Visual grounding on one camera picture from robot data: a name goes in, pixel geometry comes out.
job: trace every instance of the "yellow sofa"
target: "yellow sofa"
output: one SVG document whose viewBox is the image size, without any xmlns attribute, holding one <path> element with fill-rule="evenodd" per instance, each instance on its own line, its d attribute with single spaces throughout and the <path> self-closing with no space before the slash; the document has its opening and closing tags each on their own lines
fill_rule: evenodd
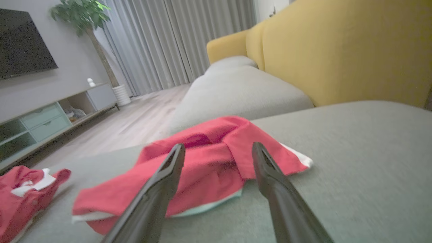
<svg viewBox="0 0 432 243">
<path fill-rule="evenodd" d="M 431 0 L 297 0 L 207 44 L 210 63 L 244 55 L 315 106 L 389 100 L 423 107 L 432 84 Z"/>
</svg>

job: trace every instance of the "red cloth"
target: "red cloth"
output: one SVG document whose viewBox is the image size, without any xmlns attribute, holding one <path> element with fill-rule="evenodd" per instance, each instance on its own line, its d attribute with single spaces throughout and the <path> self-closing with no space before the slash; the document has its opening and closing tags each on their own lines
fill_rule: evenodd
<svg viewBox="0 0 432 243">
<path fill-rule="evenodd" d="M 166 216 L 226 198 L 240 190 L 245 180 L 255 178 L 252 144 L 256 141 L 267 148 L 284 174 L 307 169 L 296 155 L 247 119 L 221 117 L 146 146 L 128 172 L 82 190 L 72 214 L 101 211 L 116 215 L 87 222 L 96 232 L 108 233 L 118 216 L 178 143 L 185 145 L 186 157 L 177 193 L 168 205 Z"/>
<path fill-rule="evenodd" d="M 58 186 L 69 179 L 70 170 L 63 169 L 52 176 L 57 178 L 52 184 L 40 191 L 31 189 L 23 197 L 11 191 L 27 181 L 39 182 L 44 178 L 42 170 L 16 166 L 0 176 L 0 243 L 13 240 L 37 212 L 50 204 Z"/>
</svg>

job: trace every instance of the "black television screen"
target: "black television screen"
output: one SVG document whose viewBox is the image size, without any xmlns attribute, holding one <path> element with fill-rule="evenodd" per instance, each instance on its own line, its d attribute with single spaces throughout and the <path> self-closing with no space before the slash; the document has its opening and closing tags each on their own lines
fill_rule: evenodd
<svg viewBox="0 0 432 243">
<path fill-rule="evenodd" d="M 55 68 L 30 14 L 0 9 L 0 79 Z"/>
</svg>

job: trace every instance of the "light green drawer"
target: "light green drawer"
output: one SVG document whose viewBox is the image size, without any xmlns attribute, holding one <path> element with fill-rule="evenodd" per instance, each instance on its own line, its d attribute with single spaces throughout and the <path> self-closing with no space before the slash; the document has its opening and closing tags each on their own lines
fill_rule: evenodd
<svg viewBox="0 0 432 243">
<path fill-rule="evenodd" d="M 63 116 L 59 116 L 51 121 L 48 121 L 30 132 L 32 133 L 33 137 L 38 141 L 43 141 L 47 137 L 54 135 L 55 133 L 63 130 L 66 128 L 69 124 L 66 122 L 66 119 Z"/>
<path fill-rule="evenodd" d="M 32 113 L 26 114 L 25 116 L 21 117 L 21 121 L 28 129 L 32 129 L 35 126 L 46 123 L 47 121 L 59 115 L 61 115 L 61 111 L 56 106 L 56 104 L 52 104 L 37 109 Z"/>
</svg>

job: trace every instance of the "white figurine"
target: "white figurine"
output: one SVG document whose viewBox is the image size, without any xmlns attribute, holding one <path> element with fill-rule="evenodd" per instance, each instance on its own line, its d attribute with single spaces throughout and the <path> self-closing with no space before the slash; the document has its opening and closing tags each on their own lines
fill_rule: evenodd
<svg viewBox="0 0 432 243">
<path fill-rule="evenodd" d="M 93 82 L 93 79 L 91 79 L 91 78 L 88 78 L 87 82 L 89 83 L 90 87 L 96 86 L 95 82 Z"/>
</svg>

